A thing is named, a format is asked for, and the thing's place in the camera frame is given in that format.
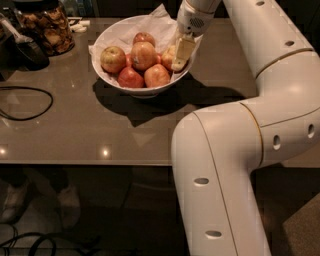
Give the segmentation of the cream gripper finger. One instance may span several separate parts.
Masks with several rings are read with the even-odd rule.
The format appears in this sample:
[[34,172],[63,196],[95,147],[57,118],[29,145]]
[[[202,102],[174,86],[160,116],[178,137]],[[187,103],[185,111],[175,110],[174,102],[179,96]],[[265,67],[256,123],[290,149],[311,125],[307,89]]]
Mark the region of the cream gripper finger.
[[190,59],[196,46],[193,34],[179,35],[175,43],[175,53],[171,68],[174,72],[180,72]]

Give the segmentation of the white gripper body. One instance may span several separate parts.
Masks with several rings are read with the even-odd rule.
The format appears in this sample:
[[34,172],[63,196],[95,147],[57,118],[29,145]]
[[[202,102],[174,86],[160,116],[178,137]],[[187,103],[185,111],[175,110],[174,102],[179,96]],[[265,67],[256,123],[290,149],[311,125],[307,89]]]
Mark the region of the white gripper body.
[[215,14],[215,0],[182,0],[177,26],[181,34],[202,35]]

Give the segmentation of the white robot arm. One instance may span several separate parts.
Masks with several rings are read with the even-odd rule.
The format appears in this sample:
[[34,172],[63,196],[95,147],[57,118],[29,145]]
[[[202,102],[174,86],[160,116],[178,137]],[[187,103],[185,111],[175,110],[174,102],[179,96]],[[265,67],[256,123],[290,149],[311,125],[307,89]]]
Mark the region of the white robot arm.
[[191,256],[271,256],[250,174],[318,143],[320,60],[276,0],[183,0],[180,32],[203,34],[218,4],[258,94],[178,123],[171,146],[177,196]]

